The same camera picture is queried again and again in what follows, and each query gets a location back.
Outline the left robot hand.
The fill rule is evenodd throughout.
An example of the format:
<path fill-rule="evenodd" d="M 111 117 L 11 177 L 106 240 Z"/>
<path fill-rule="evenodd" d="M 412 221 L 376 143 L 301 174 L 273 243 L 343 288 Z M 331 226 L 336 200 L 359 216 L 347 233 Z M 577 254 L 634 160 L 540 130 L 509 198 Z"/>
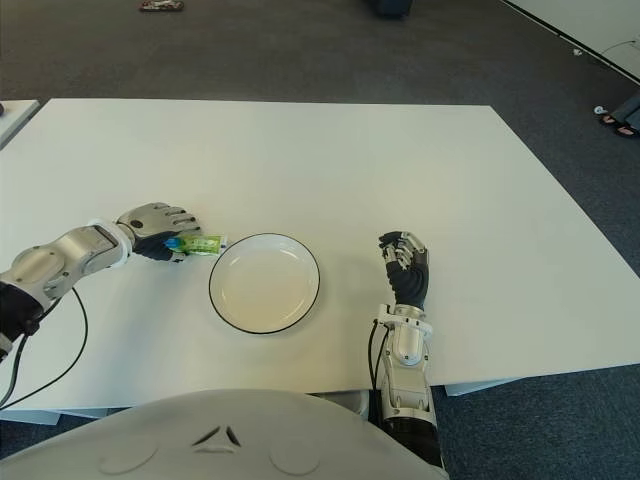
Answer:
<path fill-rule="evenodd" d="M 196 235 L 201 228 L 196 217 L 181 207 L 149 203 L 136 207 L 116 220 L 131 241 L 132 251 L 142 257 L 179 263 L 185 254 L 170 250 L 165 242 L 181 235 Z"/>

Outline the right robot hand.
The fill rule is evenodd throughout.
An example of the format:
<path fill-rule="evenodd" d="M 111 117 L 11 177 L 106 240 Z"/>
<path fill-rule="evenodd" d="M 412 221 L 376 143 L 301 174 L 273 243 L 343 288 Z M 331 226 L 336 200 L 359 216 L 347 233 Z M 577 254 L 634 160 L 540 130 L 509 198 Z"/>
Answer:
<path fill-rule="evenodd" d="M 379 237 L 379 248 L 395 303 L 424 309 L 429 286 L 429 252 L 411 232 L 392 231 Z"/>

